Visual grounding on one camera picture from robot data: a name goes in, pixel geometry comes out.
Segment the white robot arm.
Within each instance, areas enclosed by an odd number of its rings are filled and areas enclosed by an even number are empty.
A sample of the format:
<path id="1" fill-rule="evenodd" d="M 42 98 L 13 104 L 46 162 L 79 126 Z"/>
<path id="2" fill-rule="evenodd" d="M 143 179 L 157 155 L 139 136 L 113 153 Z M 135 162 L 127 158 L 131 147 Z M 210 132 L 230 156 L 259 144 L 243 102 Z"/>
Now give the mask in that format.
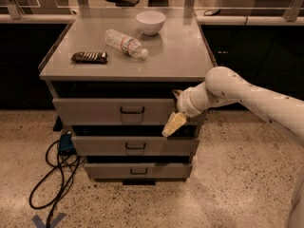
<path id="1" fill-rule="evenodd" d="M 304 104 L 217 66 L 177 90 L 163 136 L 207 114 L 178 226 L 303 228 Z"/>

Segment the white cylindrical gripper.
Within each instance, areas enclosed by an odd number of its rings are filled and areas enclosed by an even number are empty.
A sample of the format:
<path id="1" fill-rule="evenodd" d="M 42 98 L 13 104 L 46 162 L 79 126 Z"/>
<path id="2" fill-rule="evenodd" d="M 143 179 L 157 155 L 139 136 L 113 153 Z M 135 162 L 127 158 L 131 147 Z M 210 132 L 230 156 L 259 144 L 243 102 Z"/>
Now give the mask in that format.
<path id="1" fill-rule="evenodd" d="M 204 110 L 212 107 L 220 107 L 228 104 L 227 99 L 221 99 L 208 91 L 206 83 L 201 83 L 185 90 L 174 89 L 172 91 L 177 98 L 178 113 L 173 112 L 168 123 L 164 126 L 162 135 L 169 137 L 180 129 L 187 118 L 194 118 Z"/>

